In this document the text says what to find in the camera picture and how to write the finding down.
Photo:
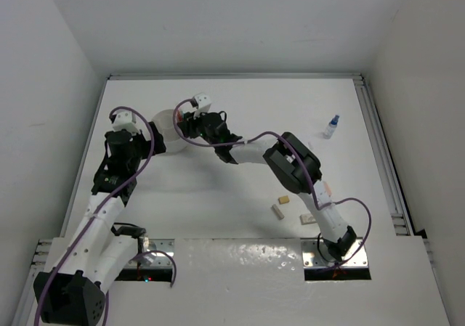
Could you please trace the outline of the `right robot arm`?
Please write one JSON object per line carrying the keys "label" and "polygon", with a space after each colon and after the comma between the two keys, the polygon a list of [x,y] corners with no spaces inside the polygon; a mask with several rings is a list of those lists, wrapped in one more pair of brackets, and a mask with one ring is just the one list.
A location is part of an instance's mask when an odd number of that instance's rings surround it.
{"label": "right robot arm", "polygon": [[290,132],[272,140],[245,141],[230,132],[226,114],[175,113],[174,127],[187,142],[200,137],[224,163],[263,164],[289,192],[298,195],[316,220],[328,254],[340,263],[354,245],[356,233],[343,219],[322,180],[320,161]]}

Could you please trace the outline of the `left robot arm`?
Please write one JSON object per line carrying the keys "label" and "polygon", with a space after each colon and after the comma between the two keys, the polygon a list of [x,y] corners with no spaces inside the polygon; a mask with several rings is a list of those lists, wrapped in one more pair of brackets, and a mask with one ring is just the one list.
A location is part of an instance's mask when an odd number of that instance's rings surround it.
{"label": "left robot arm", "polygon": [[163,135],[154,122],[146,139],[134,122],[114,123],[105,133],[104,158],[93,178],[84,217],[65,252],[49,272],[37,275],[33,323],[98,325],[107,314],[107,292],[121,270],[140,253],[143,229],[114,228],[126,208],[137,176],[149,160],[164,153]]}

